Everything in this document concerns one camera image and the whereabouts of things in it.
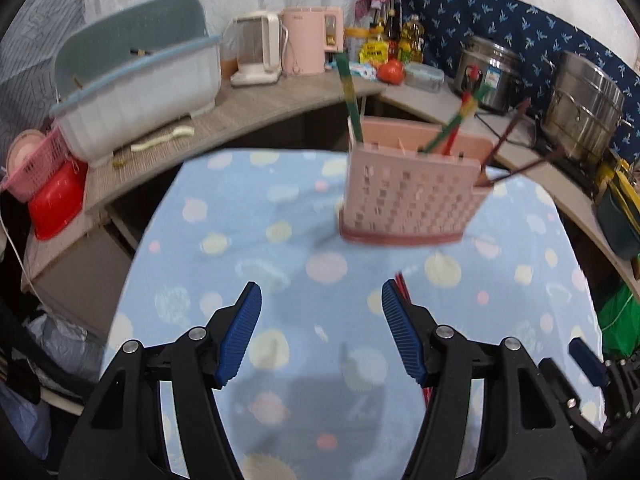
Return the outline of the yellow seasoning bag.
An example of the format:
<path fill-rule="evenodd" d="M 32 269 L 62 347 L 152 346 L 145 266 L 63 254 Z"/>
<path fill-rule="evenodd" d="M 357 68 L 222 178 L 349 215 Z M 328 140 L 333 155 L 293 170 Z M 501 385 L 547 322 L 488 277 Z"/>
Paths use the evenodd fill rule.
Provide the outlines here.
<path fill-rule="evenodd" d="M 388 62 L 390 44 L 384 40 L 375 40 L 365 42 L 359 51 L 359 62 L 361 64 L 369 64 L 374 67 L 381 66 Z"/>

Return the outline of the navy floral cloth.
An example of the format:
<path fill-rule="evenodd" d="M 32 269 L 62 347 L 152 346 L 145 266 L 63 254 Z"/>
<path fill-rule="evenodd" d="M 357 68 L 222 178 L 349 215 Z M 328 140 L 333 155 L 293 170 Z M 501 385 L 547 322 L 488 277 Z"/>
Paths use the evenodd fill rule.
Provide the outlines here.
<path fill-rule="evenodd" d="M 623 92 L 621 125 L 610 147 L 633 162 L 639 158 L 639 75 L 610 49 L 562 18 L 520 0 L 401 0 L 405 18 L 416 15 L 425 30 L 424 62 L 456 74 L 466 40 L 473 36 L 506 47 L 521 61 L 524 94 L 543 110 L 551 98 L 551 64 L 573 52 L 597 65 Z"/>

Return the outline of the pink plastic utensil holder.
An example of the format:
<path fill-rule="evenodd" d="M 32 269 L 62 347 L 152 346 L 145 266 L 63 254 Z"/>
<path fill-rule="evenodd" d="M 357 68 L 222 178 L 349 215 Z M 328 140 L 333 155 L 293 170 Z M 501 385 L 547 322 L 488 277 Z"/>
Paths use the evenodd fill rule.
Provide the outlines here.
<path fill-rule="evenodd" d="M 349 137 L 340 233 L 377 245 L 454 243 L 491 193 L 484 159 L 494 142 L 462 130 L 449 155 L 419 148 L 440 127 L 364 116 L 362 140 Z"/>

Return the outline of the white dish drainer box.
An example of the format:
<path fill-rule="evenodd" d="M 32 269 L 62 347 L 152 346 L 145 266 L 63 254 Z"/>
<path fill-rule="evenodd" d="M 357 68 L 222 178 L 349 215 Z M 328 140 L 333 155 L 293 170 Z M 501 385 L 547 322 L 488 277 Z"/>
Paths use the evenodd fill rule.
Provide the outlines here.
<path fill-rule="evenodd" d="M 149 0 L 69 36 L 56 52 L 50 109 L 70 152 L 99 165 L 163 125 L 215 106 L 220 39 L 200 0 Z"/>

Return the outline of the pink plastic basket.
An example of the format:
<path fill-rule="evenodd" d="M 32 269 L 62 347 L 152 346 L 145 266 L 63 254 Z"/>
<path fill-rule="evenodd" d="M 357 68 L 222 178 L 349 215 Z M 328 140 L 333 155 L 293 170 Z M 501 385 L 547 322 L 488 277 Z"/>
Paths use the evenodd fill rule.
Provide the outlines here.
<path fill-rule="evenodd" d="M 48 134 L 36 129 L 24 130 L 10 145 L 2 191 L 22 203 L 29 202 L 60 169 L 67 156 L 68 148 L 58 127 Z"/>

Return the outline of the stainless steel steamer pot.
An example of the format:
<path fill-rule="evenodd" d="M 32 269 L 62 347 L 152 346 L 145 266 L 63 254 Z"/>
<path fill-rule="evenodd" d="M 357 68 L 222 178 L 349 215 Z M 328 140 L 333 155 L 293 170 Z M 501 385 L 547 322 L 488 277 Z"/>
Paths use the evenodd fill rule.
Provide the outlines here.
<path fill-rule="evenodd" d="M 570 51 L 551 68 L 552 92 L 541 130 L 567 158 L 597 166 L 616 130 L 632 127 L 624 115 L 623 91 L 602 68 Z"/>

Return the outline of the stacked yellow green bowls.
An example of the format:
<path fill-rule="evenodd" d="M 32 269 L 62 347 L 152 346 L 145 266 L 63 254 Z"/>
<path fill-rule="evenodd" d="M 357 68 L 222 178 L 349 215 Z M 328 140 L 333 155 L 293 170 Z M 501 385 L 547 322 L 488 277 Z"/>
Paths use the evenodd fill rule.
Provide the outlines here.
<path fill-rule="evenodd" d="M 612 251 L 623 260 L 639 255 L 639 194 L 625 159 L 604 162 L 596 173 L 596 217 Z"/>

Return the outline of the green chopstick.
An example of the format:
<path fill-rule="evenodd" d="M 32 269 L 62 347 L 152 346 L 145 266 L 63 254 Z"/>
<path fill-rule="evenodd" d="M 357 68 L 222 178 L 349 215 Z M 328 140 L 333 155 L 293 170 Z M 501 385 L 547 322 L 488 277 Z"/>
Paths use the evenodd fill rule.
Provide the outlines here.
<path fill-rule="evenodd" d="M 335 63 L 337 73 L 338 76 L 340 76 L 340 81 L 343 88 L 343 94 L 349 114 L 350 124 L 352 125 L 352 134 L 354 135 L 354 138 L 358 143 L 362 143 L 363 137 L 360 122 L 360 113 L 348 58 L 346 58 L 346 55 L 344 55 L 344 53 L 337 53 L 335 55 Z"/>
<path fill-rule="evenodd" d="M 481 84 L 480 88 L 474 93 L 466 92 L 462 98 L 457 114 L 440 129 L 439 133 L 437 133 L 430 142 L 421 146 L 418 152 L 420 154 L 432 154 L 436 148 L 443 145 L 442 154 L 449 155 L 454 146 L 454 141 L 457 139 L 461 125 L 466 118 L 475 113 L 480 102 L 484 100 L 484 97 L 490 90 L 491 86 Z"/>

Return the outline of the wet wipes packet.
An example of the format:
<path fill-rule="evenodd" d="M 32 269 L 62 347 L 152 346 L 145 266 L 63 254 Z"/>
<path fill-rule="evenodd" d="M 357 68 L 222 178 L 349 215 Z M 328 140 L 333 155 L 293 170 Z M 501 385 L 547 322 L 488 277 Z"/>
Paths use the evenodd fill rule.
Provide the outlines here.
<path fill-rule="evenodd" d="M 378 73 L 376 69 L 368 64 L 361 64 L 356 62 L 347 61 L 348 68 L 353 77 L 360 77 L 365 80 L 377 81 Z M 342 71 L 338 67 L 337 60 L 324 64 L 326 70 L 335 70 L 338 76 L 342 76 Z"/>

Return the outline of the dark soy sauce bottle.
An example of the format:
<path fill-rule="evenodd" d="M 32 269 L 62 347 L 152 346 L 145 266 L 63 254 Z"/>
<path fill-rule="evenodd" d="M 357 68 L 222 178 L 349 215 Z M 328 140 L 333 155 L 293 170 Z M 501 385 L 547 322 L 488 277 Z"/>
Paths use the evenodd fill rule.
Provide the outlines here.
<path fill-rule="evenodd" d="M 385 36 L 387 38 L 387 58 L 396 60 L 398 55 L 398 44 L 400 39 L 400 25 L 395 9 L 390 9 L 385 22 Z"/>

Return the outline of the dark maroon chopstick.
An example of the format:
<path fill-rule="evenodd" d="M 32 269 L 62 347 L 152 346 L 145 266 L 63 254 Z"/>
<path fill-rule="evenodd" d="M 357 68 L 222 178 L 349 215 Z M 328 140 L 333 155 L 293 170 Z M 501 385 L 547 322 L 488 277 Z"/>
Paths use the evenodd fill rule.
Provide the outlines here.
<path fill-rule="evenodd" d="M 496 184 L 502 181 L 509 180 L 515 176 L 518 176 L 519 174 L 526 174 L 527 171 L 535 169 L 542 164 L 546 164 L 547 162 L 551 162 L 552 160 L 562 158 L 564 155 L 564 148 L 556 148 L 553 152 L 544 155 L 544 157 L 532 160 L 525 165 L 510 170 L 507 174 L 502 174 L 499 177 L 486 181 L 485 183 L 483 183 L 483 186 L 484 188 L 493 188 Z"/>

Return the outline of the red plastic basin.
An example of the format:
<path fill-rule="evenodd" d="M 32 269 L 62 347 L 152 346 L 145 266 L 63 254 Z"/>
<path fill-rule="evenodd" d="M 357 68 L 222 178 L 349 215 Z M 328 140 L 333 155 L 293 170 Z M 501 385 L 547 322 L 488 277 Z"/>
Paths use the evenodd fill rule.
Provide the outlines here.
<path fill-rule="evenodd" d="M 28 203 L 37 240 L 57 236 L 82 211 L 87 171 L 85 162 L 67 159 Z"/>

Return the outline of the silver rice cooker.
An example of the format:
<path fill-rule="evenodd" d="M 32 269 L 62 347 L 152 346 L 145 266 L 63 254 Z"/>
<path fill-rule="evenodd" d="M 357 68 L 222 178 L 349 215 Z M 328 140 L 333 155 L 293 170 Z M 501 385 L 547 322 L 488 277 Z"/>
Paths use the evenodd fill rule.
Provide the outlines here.
<path fill-rule="evenodd" d="M 480 107 L 504 115 L 522 96 L 521 60 L 513 51 L 480 36 L 472 36 L 461 51 L 452 90 L 459 96 L 488 87 Z"/>

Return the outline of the cream plastic fork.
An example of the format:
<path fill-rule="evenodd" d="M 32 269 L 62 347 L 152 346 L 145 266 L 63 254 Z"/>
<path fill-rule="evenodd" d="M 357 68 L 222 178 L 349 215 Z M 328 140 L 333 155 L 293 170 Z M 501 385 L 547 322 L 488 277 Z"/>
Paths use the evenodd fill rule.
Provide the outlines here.
<path fill-rule="evenodd" d="M 149 150 L 150 148 L 155 148 L 157 145 L 162 145 L 176 139 L 190 138 L 191 136 L 194 136 L 194 134 L 195 129 L 193 127 L 178 126 L 176 128 L 173 128 L 170 133 L 163 134 L 162 136 L 158 136 L 157 138 L 154 138 L 152 140 L 143 143 L 131 144 L 130 152 L 141 153 Z"/>

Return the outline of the pink electric kettle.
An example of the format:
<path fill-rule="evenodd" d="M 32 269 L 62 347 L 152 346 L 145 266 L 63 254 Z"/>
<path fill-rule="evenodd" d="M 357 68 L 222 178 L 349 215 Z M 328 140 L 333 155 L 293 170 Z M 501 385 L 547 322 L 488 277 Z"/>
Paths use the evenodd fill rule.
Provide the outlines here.
<path fill-rule="evenodd" d="M 326 70 L 326 56 L 344 49 L 343 10 L 339 6 L 287 8 L 281 22 L 288 32 L 283 51 L 286 76 L 314 76 Z"/>

